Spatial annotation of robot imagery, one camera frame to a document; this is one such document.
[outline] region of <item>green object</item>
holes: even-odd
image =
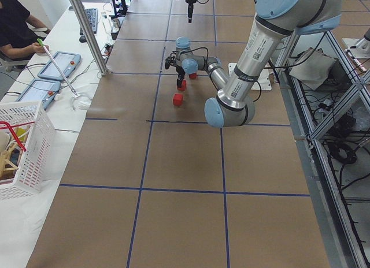
[[[44,43],[42,42],[42,40],[40,38],[37,38],[37,42],[39,42],[40,46],[44,46]]]

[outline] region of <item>white wall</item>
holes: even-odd
[[[70,5],[69,0],[19,0],[32,15],[42,20],[50,29]]]

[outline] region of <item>computer mouse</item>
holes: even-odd
[[[86,41],[85,35],[80,36],[79,41],[80,41],[80,43],[86,43],[87,41]]]

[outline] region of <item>laundry basket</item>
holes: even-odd
[[[0,121],[11,126],[31,122],[24,144],[26,151],[20,157],[13,181],[0,183],[0,200],[34,195],[40,191],[47,156],[55,135],[54,126],[41,102],[2,103]]]

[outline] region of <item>tablet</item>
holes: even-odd
[[[54,60],[56,61],[59,68],[64,72],[66,77],[69,77],[71,73],[76,69],[78,64],[81,61],[81,55],[75,53],[65,53],[62,51],[57,51],[53,55]],[[56,68],[56,66],[49,60],[48,63],[42,68],[38,73],[38,77],[41,79],[57,80],[63,81],[63,77]]]
[[[60,81],[33,79],[30,85],[18,97],[18,102],[42,101],[46,109],[60,89]]]

